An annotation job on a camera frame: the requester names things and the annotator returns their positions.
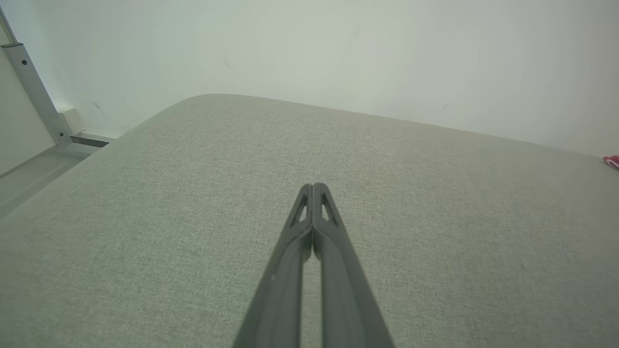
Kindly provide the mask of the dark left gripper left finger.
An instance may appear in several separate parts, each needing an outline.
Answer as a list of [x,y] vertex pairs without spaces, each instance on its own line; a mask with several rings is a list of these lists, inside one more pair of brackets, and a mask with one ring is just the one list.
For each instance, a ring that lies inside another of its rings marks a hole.
[[311,255],[312,185],[301,187],[234,341],[235,348],[298,348],[302,282]]

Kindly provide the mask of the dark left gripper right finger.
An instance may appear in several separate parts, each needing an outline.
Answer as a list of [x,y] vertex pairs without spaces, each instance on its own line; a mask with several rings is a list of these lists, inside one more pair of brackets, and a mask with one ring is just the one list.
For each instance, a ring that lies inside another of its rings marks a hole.
[[313,185],[313,248],[321,262],[324,348],[393,348],[327,185]]

